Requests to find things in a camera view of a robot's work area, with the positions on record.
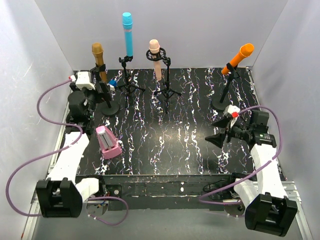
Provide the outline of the black small tripod stand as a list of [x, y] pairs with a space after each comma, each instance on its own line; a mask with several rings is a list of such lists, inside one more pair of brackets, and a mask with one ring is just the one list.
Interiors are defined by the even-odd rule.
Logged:
[[162, 61], [165, 65], [166, 65], [166, 80], [164, 81], [164, 89], [161, 90], [156, 90], [153, 95], [157, 96], [159, 94], [162, 94], [165, 98], [165, 113], [168, 113], [169, 110], [169, 100], [170, 98], [176, 94], [179, 97], [182, 96], [182, 94], [180, 92], [177, 92], [175, 90], [173, 90], [170, 87], [170, 66], [171, 66], [171, 58], [167, 57], [166, 54], [166, 50], [162, 47], [159, 47], [159, 49], [156, 50], [151, 50], [149, 49], [146, 52], [146, 58], [149, 61], [153, 61], [154, 63], [158, 62], [158, 61]]

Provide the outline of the orange microphone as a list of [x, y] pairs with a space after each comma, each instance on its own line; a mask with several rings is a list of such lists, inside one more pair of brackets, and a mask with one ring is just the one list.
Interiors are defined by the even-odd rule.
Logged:
[[228, 75], [238, 66], [238, 64], [252, 55], [255, 47], [252, 43], [246, 43], [240, 47], [238, 53], [233, 57], [233, 59], [227, 63], [227, 65], [222, 69], [221, 73], [223, 75]]

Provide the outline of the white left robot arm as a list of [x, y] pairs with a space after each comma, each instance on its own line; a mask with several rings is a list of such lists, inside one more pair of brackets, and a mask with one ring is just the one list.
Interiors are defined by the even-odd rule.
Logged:
[[78, 166], [94, 132], [93, 113], [101, 96], [94, 86], [77, 86], [72, 82], [70, 88], [64, 150], [46, 179], [39, 180], [35, 188], [45, 218], [77, 218], [84, 201], [101, 189], [96, 177], [76, 182]]

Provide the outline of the black round-base shock-mount stand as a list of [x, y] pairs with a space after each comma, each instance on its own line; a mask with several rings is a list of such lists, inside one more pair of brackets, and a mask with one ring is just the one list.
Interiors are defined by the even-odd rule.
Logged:
[[227, 83], [223, 88], [222, 94], [219, 95], [218, 93], [214, 93], [211, 97], [210, 105], [211, 107], [217, 112], [223, 112], [225, 108], [231, 104], [230, 100], [226, 99], [227, 93], [229, 92], [229, 88], [231, 82], [233, 80], [239, 79], [240, 75], [237, 71], [237, 65], [232, 66], [230, 62], [226, 64], [227, 69], [229, 70], [230, 74], [227, 78]]

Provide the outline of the black tripod mic stand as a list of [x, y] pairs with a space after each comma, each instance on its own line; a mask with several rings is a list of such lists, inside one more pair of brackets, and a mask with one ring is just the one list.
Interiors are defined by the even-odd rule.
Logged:
[[125, 56], [124, 58], [119, 57], [118, 61], [119, 63], [121, 63], [121, 66], [123, 68], [123, 73], [124, 73], [124, 84], [117, 84], [117, 88], [119, 90], [125, 90], [125, 94], [127, 97], [130, 97], [132, 93], [135, 92], [135, 90], [140, 90], [143, 93], [146, 91], [145, 88], [139, 87], [133, 83], [130, 82], [131, 79], [131, 75], [130, 73], [127, 71], [127, 62], [131, 62], [133, 60], [132, 56]]

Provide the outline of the black round-base clip stand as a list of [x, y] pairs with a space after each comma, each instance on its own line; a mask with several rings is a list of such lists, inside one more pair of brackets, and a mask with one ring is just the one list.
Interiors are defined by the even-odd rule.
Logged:
[[120, 110], [120, 105], [112, 100], [110, 95], [111, 88], [102, 80], [101, 73], [106, 73], [106, 65], [98, 66], [95, 64], [90, 72], [94, 75], [96, 82], [99, 84], [101, 92], [99, 93], [99, 107], [101, 113], [106, 117], [114, 117]]

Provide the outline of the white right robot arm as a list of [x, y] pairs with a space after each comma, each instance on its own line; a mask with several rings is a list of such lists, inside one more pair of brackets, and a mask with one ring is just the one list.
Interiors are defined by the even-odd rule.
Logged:
[[254, 230], [279, 237], [285, 237], [298, 211], [297, 203], [290, 200], [283, 187], [279, 174], [278, 157], [281, 141], [276, 141], [268, 133], [268, 120], [271, 110], [251, 108], [251, 117], [246, 126], [238, 124], [238, 117], [243, 113], [237, 106], [228, 105], [224, 117], [213, 126], [224, 131], [208, 136], [206, 141], [222, 148], [224, 141], [232, 138], [247, 143], [256, 170], [245, 176], [234, 173], [233, 180], [220, 191], [233, 189], [244, 206], [245, 226]]

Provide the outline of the gold microphone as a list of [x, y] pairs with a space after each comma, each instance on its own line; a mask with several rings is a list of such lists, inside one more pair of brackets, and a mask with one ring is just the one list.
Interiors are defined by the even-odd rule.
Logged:
[[100, 72], [100, 77], [103, 82], [107, 82], [107, 74], [106, 74], [106, 67], [103, 59], [103, 47], [101, 43], [95, 42], [91, 46], [92, 54], [95, 58], [95, 63], [98, 67], [100, 67], [101, 72]]

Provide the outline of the blue microphone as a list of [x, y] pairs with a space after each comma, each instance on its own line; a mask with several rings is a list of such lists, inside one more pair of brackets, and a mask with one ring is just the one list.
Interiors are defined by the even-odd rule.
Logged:
[[126, 55], [128, 57], [133, 56], [133, 18], [130, 12], [124, 12], [122, 14], [122, 26], [124, 30]]

